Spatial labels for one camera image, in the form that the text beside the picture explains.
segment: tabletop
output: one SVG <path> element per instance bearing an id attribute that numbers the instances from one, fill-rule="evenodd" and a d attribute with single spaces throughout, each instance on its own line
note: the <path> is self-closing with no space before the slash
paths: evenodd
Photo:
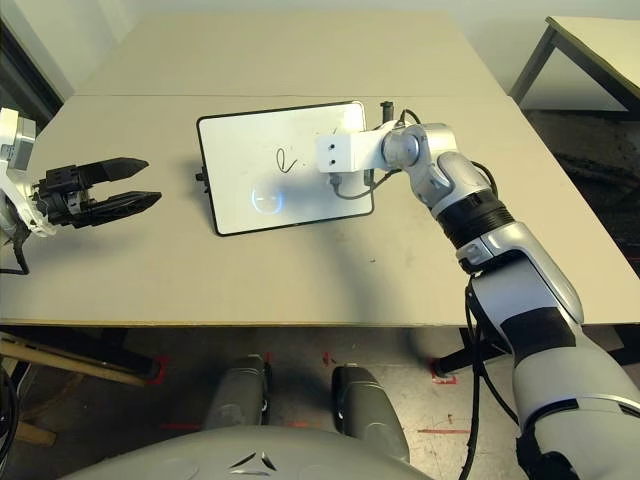
<path id="1" fill-rule="evenodd" d="M 364 98 L 504 92 L 446 14 L 353 11 L 151 17 L 76 94 Z"/>
<path id="2" fill-rule="evenodd" d="M 554 16 L 547 23 L 640 97 L 640 20 Z"/>
<path id="3" fill-rule="evenodd" d="M 461 151 L 489 167 L 502 200 L 528 224 L 578 291 L 586 323 L 640 321 L 640 281 L 508 97 L 331 97 L 444 122 Z M 2 276 L 2 321 L 66 325 L 464 324 L 467 278 L 454 248 L 396 175 L 366 217 L 219 237 L 202 184 L 196 119 L 317 103 L 309 97 L 75 96 L 39 137 L 30 175 L 115 156 L 150 166 L 100 184 L 163 198 L 140 215 L 30 238 L 28 277 Z M 10 255 L 3 249 L 2 255 Z"/>

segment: robotic arm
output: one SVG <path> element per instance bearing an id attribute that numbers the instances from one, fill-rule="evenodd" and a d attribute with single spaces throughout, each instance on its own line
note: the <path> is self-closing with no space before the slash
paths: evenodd
<path id="1" fill-rule="evenodd" d="M 467 304 L 485 335 L 514 357 L 521 437 L 532 479 L 628 479 L 640 469 L 640 392 L 581 329 L 572 285 L 442 124 L 390 121 L 376 130 L 317 139 L 318 168 L 332 175 L 402 170 L 471 275 Z"/>
<path id="2" fill-rule="evenodd" d="M 135 158 L 55 168 L 33 184 L 26 170 L 35 139 L 33 120 L 15 110 L 0 110 L 0 245 L 12 242 L 21 266 L 2 273 L 29 272 L 22 244 L 31 233 L 47 237 L 55 234 L 55 225 L 81 228 L 112 222 L 146 210 L 161 197 L 157 192 L 128 192 L 97 202 L 89 196 L 94 184 L 122 180 L 148 166 Z"/>

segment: black cable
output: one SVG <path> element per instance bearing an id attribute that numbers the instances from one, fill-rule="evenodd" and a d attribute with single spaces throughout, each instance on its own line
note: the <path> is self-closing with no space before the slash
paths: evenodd
<path id="1" fill-rule="evenodd" d="M 20 270 L 14 268 L 0 268 L 0 273 L 8 273 L 12 275 L 29 275 L 29 265 L 24 258 L 24 252 L 22 251 L 22 245 L 24 241 L 29 237 L 31 231 L 24 223 L 19 223 L 18 228 L 13 236 L 13 254 L 16 257 Z"/>
<path id="2" fill-rule="evenodd" d="M 416 122 L 416 124 L 421 124 L 422 122 L 420 121 L 420 119 L 418 118 L 418 115 L 415 114 L 415 112 L 413 112 L 413 110 L 409 110 L 408 108 L 405 108 L 404 110 L 402 110 L 402 113 L 400 113 L 400 118 L 398 119 L 398 121 L 396 122 L 396 125 L 404 125 L 404 117 L 406 115 L 409 115 L 411 118 L 413 118 L 413 121 Z"/>
<path id="3" fill-rule="evenodd" d="M 11 377 L 7 374 L 4 368 L 2 370 L 2 382 L 6 385 L 6 389 L 3 389 L 9 393 L 9 415 L 11 424 L 9 426 L 9 431 L 7 432 L 4 442 L 0 447 L 0 465 L 6 458 L 9 453 L 9 449 L 13 444 L 13 440 L 16 436 L 16 432 L 18 431 L 18 392 L 16 391 L 16 387 L 11 381 Z"/>
<path id="4" fill-rule="evenodd" d="M 389 178 L 391 178 L 392 175 L 395 175 L 396 173 L 398 173 L 400 171 L 401 170 L 390 170 L 390 171 L 388 171 L 387 173 L 384 174 L 384 176 L 380 180 L 378 180 L 376 183 L 371 185 L 371 188 L 369 188 L 369 190 L 366 190 L 366 191 L 364 191 L 362 193 L 359 193 L 359 194 L 353 195 L 353 196 L 341 194 L 340 193 L 340 182 L 335 182 L 335 183 L 332 182 L 331 185 L 333 186 L 333 193 L 335 193 L 337 197 L 339 197 L 339 198 L 341 198 L 343 200 L 357 200 L 359 198 L 366 197 L 367 195 L 371 194 L 376 188 L 378 188 L 384 182 L 389 180 Z"/>
<path id="5" fill-rule="evenodd" d="M 482 359 L 480 357 L 480 348 L 478 348 L 478 344 L 480 342 L 480 327 L 476 327 L 474 334 L 473 325 L 471 325 L 471 310 L 469 309 L 469 305 L 466 302 L 466 292 L 465 315 L 467 317 L 467 329 L 473 355 L 473 398 L 471 406 L 471 431 L 469 433 L 469 440 L 467 440 L 467 458 L 464 462 L 464 465 L 462 466 L 462 471 L 460 472 L 458 480 L 466 480 L 469 477 L 469 472 L 471 472 L 471 465 L 473 465 L 473 459 L 476 454 L 478 430 L 480 427 L 480 363 L 482 362 Z"/>
<path id="6" fill-rule="evenodd" d="M 496 389 L 495 385 L 489 378 L 489 373 L 487 373 L 487 369 L 484 365 L 484 361 L 482 360 L 480 363 L 480 369 L 481 369 L 480 375 L 482 376 L 482 378 L 484 378 L 484 381 L 487 384 L 489 391 L 493 395 L 493 398 L 495 398 L 496 402 L 498 402 L 498 404 L 502 407 L 502 410 L 504 410 L 504 413 L 506 413 L 507 416 L 511 418 L 511 420 L 513 420 L 516 425 L 518 425 L 518 415 L 516 415 L 516 412 L 514 412 L 511 409 L 511 407 L 507 404 L 507 402 L 505 402 L 504 398 L 502 398 L 502 395 L 500 395 L 500 392 L 498 392 L 498 390 Z"/>
<path id="7" fill-rule="evenodd" d="M 491 174 L 491 170 L 489 170 L 487 167 L 485 167 L 481 163 L 478 163 L 478 162 L 471 162 L 471 163 L 473 164 L 474 167 L 476 167 L 478 170 L 481 170 L 482 173 L 485 174 L 485 176 L 487 177 L 487 180 L 489 180 L 489 184 L 491 185 L 491 191 L 496 196 L 496 198 L 498 198 L 498 184 L 496 183 L 496 179 L 493 178 L 493 175 Z"/>

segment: floor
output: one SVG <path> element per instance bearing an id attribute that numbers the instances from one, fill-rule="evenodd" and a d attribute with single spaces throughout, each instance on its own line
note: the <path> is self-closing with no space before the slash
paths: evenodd
<path id="1" fill-rule="evenodd" d="M 634 253 L 640 252 L 640 208 L 628 201 L 624 211 L 615 208 L 634 188 L 629 179 L 640 178 L 638 124 L 613 128 L 599 120 L 593 124 L 585 118 L 548 114 L 529 115 L 529 119 L 629 261 L 636 259 L 633 266 L 640 274 L 640 253 Z M 594 130 L 599 135 L 593 144 L 585 144 L 588 132 Z M 603 145 L 606 149 L 598 150 Z M 586 331 L 604 348 L 621 346 L 611 327 Z M 24 420 L 56 432 L 58 439 L 52 448 L 16 443 L 4 478 L 59 478 L 105 458 L 195 431 L 225 368 L 238 357 L 260 353 L 273 366 L 270 423 L 333 430 L 331 372 L 336 365 L 356 362 L 385 387 L 405 430 L 412 465 L 433 478 L 453 480 L 466 455 L 471 372 L 463 370 L 455 380 L 442 383 L 432 378 L 423 359 L 446 355 L 461 345 L 457 329 L 442 328 L 131 330 L 127 348 L 168 356 L 165 381 L 139 388 L 49 368 L 33 369 L 30 375 L 37 381 L 23 398 Z M 511 359 L 495 359 L 487 368 L 499 391 L 513 403 Z M 640 364 L 626 370 L 640 386 Z M 485 387 L 480 412 L 470 478 L 526 478 L 515 459 L 518 430 Z"/>

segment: small whiteboard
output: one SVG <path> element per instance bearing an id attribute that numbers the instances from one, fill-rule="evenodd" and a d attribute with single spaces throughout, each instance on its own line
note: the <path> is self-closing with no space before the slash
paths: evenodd
<path id="1" fill-rule="evenodd" d="M 212 115 L 197 129 L 219 235 L 373 211 L 372 195 L 340 199 L 316 168 L 317 135 L 365 130 L 359 102 Z M 363 172 L 341 176 L 340 193 L 366 191 Z"/>

